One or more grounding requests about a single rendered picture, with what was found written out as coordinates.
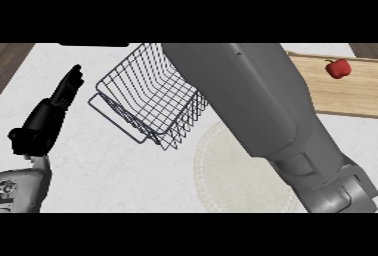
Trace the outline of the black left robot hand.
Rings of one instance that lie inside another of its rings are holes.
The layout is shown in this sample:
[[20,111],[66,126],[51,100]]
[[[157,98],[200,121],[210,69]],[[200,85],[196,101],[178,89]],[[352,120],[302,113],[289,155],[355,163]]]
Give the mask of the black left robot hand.
[[83,83],[82,66],[76,65],[66,74],[52,97],[39,102],[23,127],[14,128],[10,132],[8,137],[17,155],[42,157],[49,154]]

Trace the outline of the red bell pepper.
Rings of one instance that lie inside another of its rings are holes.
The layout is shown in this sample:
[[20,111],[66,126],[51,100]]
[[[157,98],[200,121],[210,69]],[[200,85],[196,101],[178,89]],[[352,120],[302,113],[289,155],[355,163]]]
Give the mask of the red bell pepper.
[[342,79],[352,73],[352,66],[346,59],[327,60],[326,70],[334,79]]

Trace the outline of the wooden cutting board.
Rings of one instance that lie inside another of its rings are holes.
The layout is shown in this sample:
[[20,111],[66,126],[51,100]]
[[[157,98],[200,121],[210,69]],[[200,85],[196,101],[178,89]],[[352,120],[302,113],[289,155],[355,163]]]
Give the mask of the wooden cutting board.
[[[378,59],[287,54],[306,80],[317,112],[378,119]],[[339,59],[351,64],[352,73],[336,79],[326,67]]]

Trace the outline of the round cream placemat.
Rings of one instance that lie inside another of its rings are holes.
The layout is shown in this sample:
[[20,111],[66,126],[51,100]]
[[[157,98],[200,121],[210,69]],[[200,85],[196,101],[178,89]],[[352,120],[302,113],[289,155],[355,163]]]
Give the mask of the round cream placemat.
[[199,142],[194,175],[199,197],[210,212],[306,212],[269,162],[249,155],[222,122]]

